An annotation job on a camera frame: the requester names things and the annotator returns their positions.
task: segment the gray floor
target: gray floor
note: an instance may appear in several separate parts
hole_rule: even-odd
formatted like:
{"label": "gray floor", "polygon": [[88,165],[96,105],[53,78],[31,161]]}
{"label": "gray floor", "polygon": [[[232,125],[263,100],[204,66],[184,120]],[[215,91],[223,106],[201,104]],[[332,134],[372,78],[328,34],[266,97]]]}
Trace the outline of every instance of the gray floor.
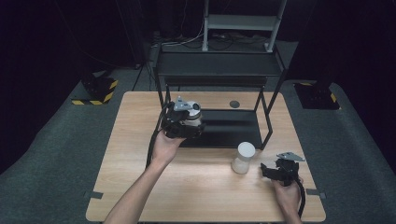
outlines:
{"label": "gray floor", "polygon": [[[289,62],[296,43],[277,45]],[[71,105],[71,98],[86,94],[76,86],[26,154],[0,175],[0,223],[89,223],[89,192],[122,95],[138,72],[113,72],[119,84],[107,105]],[[343,90],[331,86],[341,110],[305,110],[294,81],[286,81],[281,93],[318,190],[326,194],[324,223],[396,223],[396,178]],[[267,91],[275,83],[270,79]],[[134,90],[155,91],[146,69]]]}

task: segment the wooden table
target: wooden table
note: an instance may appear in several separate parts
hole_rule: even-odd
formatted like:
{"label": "wooden table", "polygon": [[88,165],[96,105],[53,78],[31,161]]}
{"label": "wooden table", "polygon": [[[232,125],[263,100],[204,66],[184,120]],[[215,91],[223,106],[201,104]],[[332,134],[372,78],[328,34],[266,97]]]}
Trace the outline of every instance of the wooden table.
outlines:
{"label": "wooden table", "polygon": [[[172,92],[202,108],[251,109],[257,92]],[[271,92],[265,93],[269,100]],[[121,195],[145,169],[149,140],[160,113],[157,92],[126,92],[120,104],[106,154],[94,187],[102,199],[91,198],[86,217],[103,221]],[[262,108],[257,112],[261,135],[267,134]],[[140,221],[163,222],[276,222],[283,221],[270,179],[262,177],[264,163],[275,168],[276,154],[291,151],[304,158],[282,95],[271,111],[274,133],[266,148],[257,150],[245,175],[236,174],[231,161],[235,148],[181,147],[151,192]],[[299,175],[306,189],[316,189],[307,162],[300,162]],[[303,221],[319,222],[326,215],[319,196],[306,195]]]}

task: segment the yellow and black tape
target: yellow and black tape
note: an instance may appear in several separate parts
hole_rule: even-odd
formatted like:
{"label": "yellow and black tape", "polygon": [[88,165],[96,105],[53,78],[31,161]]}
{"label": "yellow and black tape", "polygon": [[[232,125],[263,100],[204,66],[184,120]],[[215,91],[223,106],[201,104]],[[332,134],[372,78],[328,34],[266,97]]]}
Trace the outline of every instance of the yellow and black tape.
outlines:
{"label": "yellow and black tape", "polygon": [[106,92],[102,92],[100,99],[72,99],[73,105],[106,105],[113,97],[114,90],[119,82],[114,80]]}
{"label": "yellow and black tape", "polygon": [[[307,83],[307,82],[303,82],[303,83],[300,83],[300,84],[304,85],[304,86],[312,86],[312,83]],[[334,93],[331,92],[330,97],[332,98],[332,102],[333,103],[337,102],[337,98],[335,98]]]}

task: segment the wrist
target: wrist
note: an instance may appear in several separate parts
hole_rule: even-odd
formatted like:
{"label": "wrist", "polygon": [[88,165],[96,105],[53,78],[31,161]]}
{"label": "wrist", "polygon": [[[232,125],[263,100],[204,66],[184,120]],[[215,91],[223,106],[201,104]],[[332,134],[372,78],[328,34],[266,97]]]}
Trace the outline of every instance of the wrist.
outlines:
{"label": "wrist", "polygon": [[286,219],[288,224],[302,223],[298,211],[290,206],[280,206],[283,217]]}
{"label": "wrist", "polygon": [[166,168],[166,166],[168,166],[168,164],[169,162],[154,159],[151,161],[150,166],[155,170],[163,171]]}

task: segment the white cap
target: white cap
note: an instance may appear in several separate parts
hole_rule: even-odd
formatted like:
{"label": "white cap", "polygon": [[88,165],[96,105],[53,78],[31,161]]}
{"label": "white cap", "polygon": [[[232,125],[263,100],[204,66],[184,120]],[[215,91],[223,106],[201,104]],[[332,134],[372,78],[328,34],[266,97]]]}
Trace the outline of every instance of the white cap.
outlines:
{"label": "white cap", "polygon": [[256,148],[249,142],[243,142],[238,146],[238,158],[241,161],[250,161],[256,153]]}

